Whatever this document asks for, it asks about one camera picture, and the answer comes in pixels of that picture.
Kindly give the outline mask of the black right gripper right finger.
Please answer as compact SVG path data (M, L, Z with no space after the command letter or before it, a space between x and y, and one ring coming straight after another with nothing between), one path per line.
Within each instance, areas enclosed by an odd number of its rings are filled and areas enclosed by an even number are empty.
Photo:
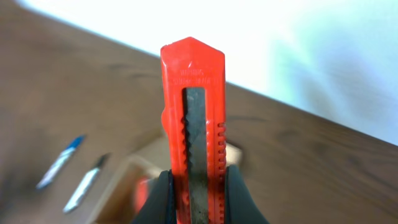
M236 165L227 167L224 192L226 224L269 224L254 203Z

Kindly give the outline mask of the cardboard box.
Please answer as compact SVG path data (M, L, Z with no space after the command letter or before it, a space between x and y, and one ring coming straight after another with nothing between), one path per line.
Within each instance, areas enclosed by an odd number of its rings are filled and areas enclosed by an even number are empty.
M171 168L169 143L161 136L132 153L119 166L99 202L89 217L88 223L131 223L154 188L163 170ZM212 220L207 195L210 181L205 168L192 165L188 172L188 198L193 206L194 223L223 223L223 217Z

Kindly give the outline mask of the orange utility knife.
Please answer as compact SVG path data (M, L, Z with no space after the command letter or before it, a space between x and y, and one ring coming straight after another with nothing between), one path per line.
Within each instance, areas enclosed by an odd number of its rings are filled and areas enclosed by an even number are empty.
M163 46L160 59L177 222L224 223L224 53L187 37Z

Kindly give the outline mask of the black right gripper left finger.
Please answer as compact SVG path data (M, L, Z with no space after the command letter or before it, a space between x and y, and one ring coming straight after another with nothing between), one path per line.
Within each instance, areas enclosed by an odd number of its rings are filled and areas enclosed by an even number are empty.
M145 204L131 224L176 224L174 178L162 171Z

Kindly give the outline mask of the orange stapler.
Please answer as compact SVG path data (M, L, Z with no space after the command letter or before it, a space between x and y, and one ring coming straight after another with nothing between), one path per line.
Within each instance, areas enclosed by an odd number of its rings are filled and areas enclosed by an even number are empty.
M149 182L150 178L143 176L135 184L133 204L136 213L141 210L148 198L150 192Z

